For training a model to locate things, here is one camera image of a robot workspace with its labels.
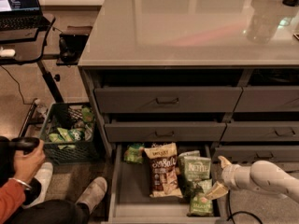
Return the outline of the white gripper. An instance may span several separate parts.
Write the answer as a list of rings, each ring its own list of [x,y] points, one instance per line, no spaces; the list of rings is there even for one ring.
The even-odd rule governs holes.
[[[250,183],[248,166],[240,166],[238,164],[231,164],[231,162],[224,156],[218,157],[221,163],[222,174],[224,184],[229,189],[248,189]],[[205,194],[205,198],[208,200],[219,199],[225,196],[229,189],[223,183],[216,181],[212,188]]]

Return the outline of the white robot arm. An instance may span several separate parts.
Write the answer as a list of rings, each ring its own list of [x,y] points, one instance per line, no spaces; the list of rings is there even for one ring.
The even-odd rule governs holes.
[[[229,190],[246,189],[274,197],[289,197],[299,203],[299,180],[270,161],[256,161],[251,166],[221,161],[221,180],[205,193],[207,200],[223,197]]]

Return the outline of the orange sleeved forearm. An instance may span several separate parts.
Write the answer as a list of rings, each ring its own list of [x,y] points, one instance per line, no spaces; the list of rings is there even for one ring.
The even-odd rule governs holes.
[[[0,188],[0,224],[4,224],[24,203],[25,191],[32,187],[12,177]]]

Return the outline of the person's hand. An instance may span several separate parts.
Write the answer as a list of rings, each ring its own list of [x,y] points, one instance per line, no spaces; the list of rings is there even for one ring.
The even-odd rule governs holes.
[[[14,178],[26,184],[31,182],[45,160],[43,146],[44,142],[40,140],[38,147],[29,154],[24,154],[21,150],[15,152],[13,162]]]

